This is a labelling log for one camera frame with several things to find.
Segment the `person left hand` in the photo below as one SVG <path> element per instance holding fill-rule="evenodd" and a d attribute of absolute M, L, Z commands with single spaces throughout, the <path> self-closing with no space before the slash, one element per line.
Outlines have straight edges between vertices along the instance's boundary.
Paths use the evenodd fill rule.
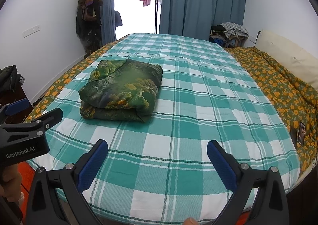
<path fill-rule="evenodd" d="M 22 177 L 18 171 L 18 165 L 5 167 L 1 174 L 1 196 L 8 202 L 16 202 L 21 196 Z"/>

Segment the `person right hand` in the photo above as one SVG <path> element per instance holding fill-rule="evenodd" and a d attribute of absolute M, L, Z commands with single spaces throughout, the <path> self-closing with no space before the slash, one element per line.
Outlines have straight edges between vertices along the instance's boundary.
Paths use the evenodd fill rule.
<path fill-rule="evenodd" d="M 184 222 L 183 225 L 199 225 L 198 221 L 196 221 L 193 217 L 188 217 Z"/>

